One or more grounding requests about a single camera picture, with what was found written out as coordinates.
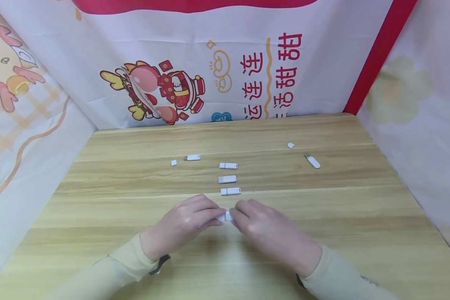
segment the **teal logo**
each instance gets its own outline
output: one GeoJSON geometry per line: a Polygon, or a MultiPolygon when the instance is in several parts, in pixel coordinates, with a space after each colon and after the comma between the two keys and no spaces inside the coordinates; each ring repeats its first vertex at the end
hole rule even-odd
{"type": "Polygon", "coordinates": [[[223,121],[232,121],[232,114],[230,114],[228,111],[225,111],[223,113],[215,112],[212,114],[212,122],[223,121]]]}

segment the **wooden table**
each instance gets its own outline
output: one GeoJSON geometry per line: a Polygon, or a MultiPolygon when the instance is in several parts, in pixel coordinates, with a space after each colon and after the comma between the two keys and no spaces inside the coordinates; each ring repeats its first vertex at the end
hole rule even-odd
{"type": "MultiPolygon", "coordinates": [[[[0,299],[39,299],[197,193],[225,208],[254,198],[279,209],[403,300],[450,300],[449,247],[348,114],[95,133],[1,272],[0,299]],[[202,160],[183,161],[194,153],[202,160]],[[219,170],[222,161],[239,168],[219,170]],[[220,196],[226,174],[241,195],[220,196]]],[[[225,224],[116,299],[313,297],[225,224]]]]}

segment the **person's right hand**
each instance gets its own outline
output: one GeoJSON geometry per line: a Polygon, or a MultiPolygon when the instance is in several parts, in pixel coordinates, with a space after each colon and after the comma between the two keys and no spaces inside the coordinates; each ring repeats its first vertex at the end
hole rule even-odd
{"type": "Polygon", "coordinates": [[[240,200],[230,209],[235,227],[261,252],[283,263],[300,277],[313,273],[322,247],[301,232],[284,214],[257,200],[240,200]]]}

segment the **person's left hand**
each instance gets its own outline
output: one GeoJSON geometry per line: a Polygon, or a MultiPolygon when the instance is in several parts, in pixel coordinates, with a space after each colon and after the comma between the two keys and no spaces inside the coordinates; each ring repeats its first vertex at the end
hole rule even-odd
{"type": "Polygon", "coordinates": [[[175,205],[151,229],[140,233],[143,253],[156,261],[185,246],[208,227],[222,225],[216,217],[225,212],[203,194],[188,198],[175,205]]]}

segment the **flower illustration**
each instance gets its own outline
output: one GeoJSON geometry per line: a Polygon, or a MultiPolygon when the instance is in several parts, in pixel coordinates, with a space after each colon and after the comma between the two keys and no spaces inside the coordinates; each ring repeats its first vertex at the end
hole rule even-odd
{"type": "Polygon", "coordinates": [[[430,74],[426,70],[415,71],[410,57],[399,56],[382,67],[365,105],[376,123],[405,124],[418,115],[418,101],[430,97],[432,92],[430,74]]]}

